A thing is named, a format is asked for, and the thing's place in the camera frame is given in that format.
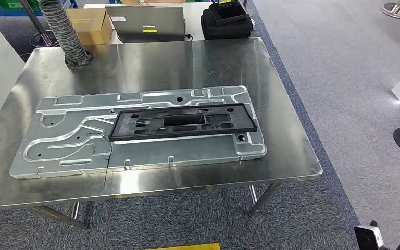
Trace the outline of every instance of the aluminum plate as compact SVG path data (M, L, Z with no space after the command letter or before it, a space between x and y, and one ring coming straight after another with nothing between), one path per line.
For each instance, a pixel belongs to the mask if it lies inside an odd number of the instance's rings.
M244 86L44 98L33 115L10 175L57 177L263 157L267 149L260 127L245 134L108 141L117 114L123 110L229 103L244 103L259 127Z

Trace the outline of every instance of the green crate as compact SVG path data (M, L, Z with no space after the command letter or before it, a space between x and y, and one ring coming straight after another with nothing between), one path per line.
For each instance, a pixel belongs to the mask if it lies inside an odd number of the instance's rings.
M39 11L37 1L28 0L28 3L33 11ZM0 0L0 7L3 11L23 11L20 0Z

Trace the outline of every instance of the black rectangular part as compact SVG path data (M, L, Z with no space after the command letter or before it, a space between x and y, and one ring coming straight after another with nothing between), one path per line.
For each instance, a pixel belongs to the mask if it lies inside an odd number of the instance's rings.
M242 103L121 111L109 141L256 132Z

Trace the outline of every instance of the gray carpet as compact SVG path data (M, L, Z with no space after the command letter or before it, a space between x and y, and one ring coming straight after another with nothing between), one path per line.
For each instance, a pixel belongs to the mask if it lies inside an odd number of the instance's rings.
M85 231L25 209L0 211L0 249L147 249L212 242L222 249L355 249L356 215L257 11L254 20L253 36L266 44L323 166L321 178L280 186L254 218L246 214L247 187L86 202L79 214L91 223ZM13 32L11 22L0 18L6 38L12 37L7 34ZM19 53L29 50L30 35L13 37L9 41ZM70 213L72 205L53 208Z
M255 0L361 223L400 242L400 20L389 0Z

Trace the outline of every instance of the black device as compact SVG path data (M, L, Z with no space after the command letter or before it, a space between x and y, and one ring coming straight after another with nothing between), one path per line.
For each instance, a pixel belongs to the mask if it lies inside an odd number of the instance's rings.
M253 28L249 17L226 25L217 26L211 10L203 10L202 31L205 40L247 38L251 35Z
M379 250L384 245L378 227L359 225L355 227L355 235L359 250Z
M217 26L249 18L238 0L213 1L209 9Z
M121 111L109 141L256 132L242 103Z

